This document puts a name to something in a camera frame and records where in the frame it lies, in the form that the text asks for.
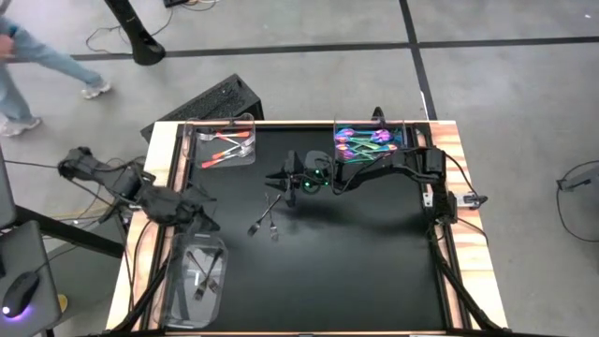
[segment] jeans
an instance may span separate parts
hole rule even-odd
[[[70,56],[39,42],[25,29],[4,16],[0,16],[0,34],[12,37],[14,41],[12,53],[20,59],[60,71],[89,86],[100,85],[103,81],[98,73],[84,68]],[[33,118],[27,102],[8,73],[7,63],[1,60],[0,112],[11,122],[27,123]]]

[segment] computer mouse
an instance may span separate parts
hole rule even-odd
[[[16,317],[25,310],[39,285],[39,276],[35,271],[26,271],[19,275],[8,287],[2,301],[2,314]]]

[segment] black box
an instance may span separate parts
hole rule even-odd
[[[257,121],[264,120],[260,97],[237,74],[233,74],[157,122],[232,118],[245,112],[252,114]],[[153,123],[139,132],[150,142],[152,130]]]

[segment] wooden table edge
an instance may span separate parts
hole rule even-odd
[[[387,121],[390,124],[398,123],[426,123],[431,126],[431,135],[433,143],[440,149],[448,152],[459,162],[466,174],[469,176],[468,167],[463,155],[463,149],[461,147],[460,135],[458,127],[455,121],[407,121],[407,120],[396,120]],[[334,123],[342,124],[375,124],[372,121],[255,121],[256,125],[331,125]],[[177,135],[177,129],[179,125],[183,125],[185,122],[157,122],[154,124],[152,139],[148,149],[146,158],[146,165],[144,170],[152,173],[156,176],[155,185],[166,185],[168,182],[168,175],[170,171],[174,145]],[[193,122],[195,125],[224,125],[226,122],[220,121],[206,121],[206,122]],[[449,163],[447,169],[454,169]],[[463,178],[461,181],[455,174],[448,174],[447,177],[448,190],[455,192],[466,192],[464,190]],[[459,211],[459,216],[467,217],[468,221],[475,223],[482,228],[480,216],[478,212],[467,212],[463,215],[463,211]],[[146,224],[147,219],[143,212],[136,212],[131,221],[131,229],[127,236],[127,252],[129,254],[130,263],[134,255],[134,249],[136,242],[139,238],[141,228]],[[148,272],[152,263],[153,248],[155,245],[155,239],[157,234],[157,226],[151,224],[144,232],[143,242],[140,244],[138,253],[138,262],[136,271],[132,271],[136,274],[136,282],[134,287],[135,300],[139,299],[139,296],[145,289],[148,283]],[[494,276],[492,263],[490,261],[489,249],[484,242],[479,239],[474,239],[475,235],[469,234],[464,230],[464,227],[454,225],[453,237],[456,242],[456,251],[460,264],[460,271],[462,281],[466,288],[473,293],[473,297],[476,302],[485,310],[491,320],[500,326],[506,326],[504,308],[502,305],[501,297],[499,295],[499,289]],[[477,256],[484,256],[483,261],[472,266],[471,259],[473,252]],[[486,273],[484,280],[480,279],[480,276],[474,276],[477,278],[476,281],[482,281],[484,285],[484,291],[480,291],[481,282],[471,282],[472,275],[469,274],[471,271],[481,271]],[[449,299],[450,312],[455,327],[460,327],[461,322],[459,319],[459,307],[455,292],[450,288],[450,285],[446,282],[446,293]],[[106,329],[112,329],[117,326],[127,314],[128,299],[129,299],[129,282],[127,277],[127,270],[125,260],[122,258],[121,268],[117,279],[117,284],[114,290],[112,303],[110,306],[109,318],[107,321]]]

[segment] sneaker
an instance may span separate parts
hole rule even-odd
[[[81,90],[81,94],[85,99],[92,99],[104,94],[110,90],[110,83],[102,80],[98,85],[88,85]]]
[[[0,136],[3,137],[14,137],[19,136],[21,133],[27,130],[36,128],[41,124],[41,118],[34,117],[29,123],[18,123],[7,121],[2,128],[0,128]]]

